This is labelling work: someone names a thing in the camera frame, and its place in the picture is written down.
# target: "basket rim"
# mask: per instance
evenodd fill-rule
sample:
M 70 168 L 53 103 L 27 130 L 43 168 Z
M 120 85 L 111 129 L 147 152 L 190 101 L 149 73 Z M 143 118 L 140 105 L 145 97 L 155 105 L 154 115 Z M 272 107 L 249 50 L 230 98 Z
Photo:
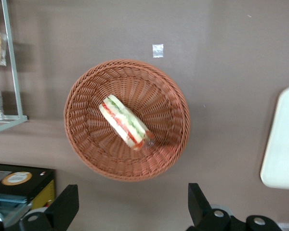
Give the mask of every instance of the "basket rim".
M 76 97 L 76 93 L 79 91 L 79 89 L 81 89 L 81 87 L 86 83 L 86 81 L 88 81 L 90 79 L 91 76 L 96 75 L 100 72 L 103 72 L 105 69 L 107 68 L 111 68 L 114 65 L 122 65 L 122 67 L 124 66 L 129 66 L 131 64 L 133 64 L 133 68 L 137 68 L 137 66 L 141 66 L 142 70 L 145 70 L 149 73 L 155 73 L 158 76 L 162 75 L 163 78 L 165 78 L 167 80 L 167 82 L 170 84 L 171 88 L 173 90 L 175 90 L 176 92 L 176 96 L 178 96 L 180 98 L 180 103 L 181 103 L 181 108 L 183 109 L 184 113 L 184 121 L 185 121 L 185 140 L 180 142 L 180 148 L 181 151 L 178 154 L 174 154 L 171 155 L 171 158 L 169 159 L 169 163 L 168 165 L 166 165 L 163 168 L 158 168 L 157 170 L 152 172 L 149 172 L 147 174 L 142 174 L 140 176 L 121 176 L 121 175 L 117 175 L 114 173 L 109 173 L 105 170 L 102 170 L 100 168 L 98 168 L 97 166 L 95 166 L 93 163 L 91 163 L 87 158 L 85 158 L 84 154 L 80 151 L 80 149 L 78 148 L 78 146 L 76 145 L 76 142 L 70 132 L 71 127 L 69 124 L 69 117 L 68 115 L 70 114 L 70 109 L 71 109 L 71 105 L 73 103 L 73 100 Z M 103 63 L 100 63 L 92 68 L 90 68 L 87 72 L 85 72 L 80 78 L 77 79 L 77 81 L 73 84 L 69 95 L 67 97 L 66 100 L 66 104 L 65 104 L 65 108 L 64 108 L 64 123 L 65 123 L 65 130 L 66 130 L 66 135 L 68 137 L 68 141 L 70 143 L 70 145 L 72 146 L 73 150 L 76 152 L 76 154 L 78 155 L 78 157 L 92 170 L 96 171 L 99 174 L 102 174 L 108 178 L 114 179 L 114 180 L 120 180 L 120 181 L 142 181 L 142 180 L 148 180 L 151 178 L 154 178 L 158 175 L 160 175 L 161 173 L 165 172 L 166 170 L 168 170 L 170 167 L 172 167 L 174 165 L 174 163 L 177 161 L 177 159 L 181 156 L 183 150 L 185 149 L 187 142 L 188 142 L 188 138 L 189 138 L 189 134 L 190 134 L 190 113 L 189 113 L 189 109 L 187 106 L 187 102 L 186 99 L 182 93 L 182 91 L 180 90 L 179 86 L 174 82 L 173 79 L 171 79 L 167 74 L 165 74 L 162 70 L 160 70 L 159 68 L 142 62 L 142 61 L 137 61 L 137 60 L 132 60 L 132 59 L 115 59 L 115 60 L 109 60 L 109 61 L 105 61 Z

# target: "sandwich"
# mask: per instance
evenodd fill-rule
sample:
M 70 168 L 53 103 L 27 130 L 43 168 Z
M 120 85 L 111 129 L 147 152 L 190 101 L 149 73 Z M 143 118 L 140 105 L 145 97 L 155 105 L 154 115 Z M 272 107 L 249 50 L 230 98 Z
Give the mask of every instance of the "sandwich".
M 99 110 L 130 148 L 139 150 L 153 144 L 154 135 L 116 96 L 106 97 Z

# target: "metal shelf frame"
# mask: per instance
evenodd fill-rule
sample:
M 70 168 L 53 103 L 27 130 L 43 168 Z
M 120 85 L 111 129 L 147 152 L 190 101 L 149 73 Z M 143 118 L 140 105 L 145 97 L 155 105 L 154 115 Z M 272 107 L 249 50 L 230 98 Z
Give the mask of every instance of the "metal shelf frame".
M 23 108 L 22 108 L 22 104 L 21 104 L 20 89 L 19 89 L 19 83 L 18 83 L 18 75 L 17 75 L 17 69 L 16 69 L 15 53 L 14 53 L 14 46 L 13 46 L 13 39 L 12 39 L 12 31 L 11 31 L 8 5 L 7 5 L 6 0 L 1 0 L 1 2 L 2 2 L 3 16 L 4 16 L 4 22 L 5 22 L 5 30 L 6 30 L 10 60 L 11 60 L 14 92 L 15 92 L 16 107 L 17 107 L 17 115 L 15 115 L 15 116 L 14 115 L 5 115 L 3 117 L 3 120 L 0 120 L 0 131 L 3 131 L 5 129 L 14 127 L 18 124 L 21 124 L 21 123 L 27 121 L 28 117 L 26 115 L 23 115 Z

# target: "brown wicker basket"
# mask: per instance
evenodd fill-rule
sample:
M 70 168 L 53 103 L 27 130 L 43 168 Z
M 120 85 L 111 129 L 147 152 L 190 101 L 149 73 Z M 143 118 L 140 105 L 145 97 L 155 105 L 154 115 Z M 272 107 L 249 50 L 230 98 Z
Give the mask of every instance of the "brown wicker basket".
M 115 95 L 153 132 L 155 145 L 134 151 L 98 109 Z M 78 156 L 94 171 L 112 179 L 140 181 L 170 168 L 185 148 L 190 116 L 175 82 L 152 65 L 113 60 L 97 65 L 72 87 L 65 106 L 67 137 Z

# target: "small white sticker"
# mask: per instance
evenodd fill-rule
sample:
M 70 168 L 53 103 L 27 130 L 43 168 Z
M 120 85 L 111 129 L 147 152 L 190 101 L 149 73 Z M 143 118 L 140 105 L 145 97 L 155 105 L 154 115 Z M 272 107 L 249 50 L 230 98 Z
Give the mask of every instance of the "small white sticker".
M 164 57 L 164 44 L 152 44 L 153 58 Z

